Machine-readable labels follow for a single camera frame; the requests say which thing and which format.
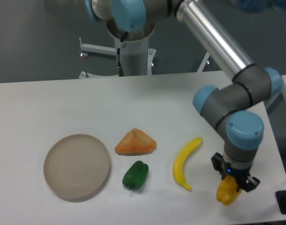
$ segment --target white table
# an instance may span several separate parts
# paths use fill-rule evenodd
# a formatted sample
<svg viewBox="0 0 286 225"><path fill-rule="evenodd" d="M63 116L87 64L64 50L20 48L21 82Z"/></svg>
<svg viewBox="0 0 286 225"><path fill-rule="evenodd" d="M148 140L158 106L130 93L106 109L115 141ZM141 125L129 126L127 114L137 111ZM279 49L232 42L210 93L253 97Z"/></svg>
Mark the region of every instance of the white table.
<svg viewBox="0 0 286 225"><path fill-rule="evenodd" d="M261 180L231 206L215 199L220 175L211 157L224 142L192 105L206 84L223 88L222 72L113 77L0 84L0 225L187 225L243 224L285 220L275 191L286 176L262 103L250 110L264 123L264 139L251 169ZM132 128L153 137L158 146L144 156L119 156L114 147ZM43 163L61 138L85 133L99 138L111 156L104 188L85 202L66 202L48 187ZM178 186L172 166L182 147L196 136L201 148L185 164L193 192ZM149 165L142 190L121 183L137 160Z"/></svg>

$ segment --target pepper stem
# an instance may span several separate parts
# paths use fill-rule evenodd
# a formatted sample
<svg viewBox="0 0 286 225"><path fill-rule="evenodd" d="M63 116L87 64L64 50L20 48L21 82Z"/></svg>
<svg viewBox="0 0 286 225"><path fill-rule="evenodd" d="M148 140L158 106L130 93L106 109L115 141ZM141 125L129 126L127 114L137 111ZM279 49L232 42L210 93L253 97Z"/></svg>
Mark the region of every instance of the pepper stem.
<svg viewBox="0 0 286 225"><path fill-rule="evenodd" d="M132 185L129 187L129 190L133 189L133 188L134 188L134 186L135 186L135 184L134 184L134 183L132 183Z"/></svg>

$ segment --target plate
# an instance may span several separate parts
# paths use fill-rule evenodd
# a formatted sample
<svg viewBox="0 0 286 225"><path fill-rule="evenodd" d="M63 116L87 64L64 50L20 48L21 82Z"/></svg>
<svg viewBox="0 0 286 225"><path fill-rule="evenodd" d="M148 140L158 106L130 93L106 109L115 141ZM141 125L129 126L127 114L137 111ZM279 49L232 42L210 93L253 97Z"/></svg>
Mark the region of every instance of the plate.
<svg viewBox="0 0 286 225"><path fill-rule="evenodd" d="M109 170L106 146L90 135L71 135L58 141L44 162L49 187L61 198L82 202L93 197L103 186Z"/></svg>

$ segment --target banana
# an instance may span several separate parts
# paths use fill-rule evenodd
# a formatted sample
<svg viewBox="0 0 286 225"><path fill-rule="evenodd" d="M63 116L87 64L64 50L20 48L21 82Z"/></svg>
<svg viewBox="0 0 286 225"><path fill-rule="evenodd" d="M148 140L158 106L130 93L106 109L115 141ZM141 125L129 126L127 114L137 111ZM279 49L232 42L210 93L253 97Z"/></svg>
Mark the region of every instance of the banana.
<svg viewBox="0 0 286 225"><path fill-rule="evenodd" d="M186 182L185 175L183 172L183 166L189 154L194 152L201 145L202 142L202 137L196 137L189 143L187 143L176 157L173 165L173 176L175 181L188 191L192 191L192 187Z"/></svg>

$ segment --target robotic arm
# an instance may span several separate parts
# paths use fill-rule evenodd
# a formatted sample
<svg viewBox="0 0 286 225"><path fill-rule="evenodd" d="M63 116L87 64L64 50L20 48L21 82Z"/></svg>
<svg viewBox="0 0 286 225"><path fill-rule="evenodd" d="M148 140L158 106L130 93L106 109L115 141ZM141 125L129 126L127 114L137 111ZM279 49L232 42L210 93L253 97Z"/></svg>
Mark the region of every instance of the robotic arm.
<svg viewBox="0 0 286 225"><path fill-rule="evenodd" d="M223 155L212 157L222 178L233 176L238 190L251 191L260 180L249 171L263 139L262 119L246 109L281 90L280 74L261 68L239 47L201 0L85 0L94 20L115 20L129 33L174 14L198 38L233 84L201 88L193 105L225 141Z"/></svg>

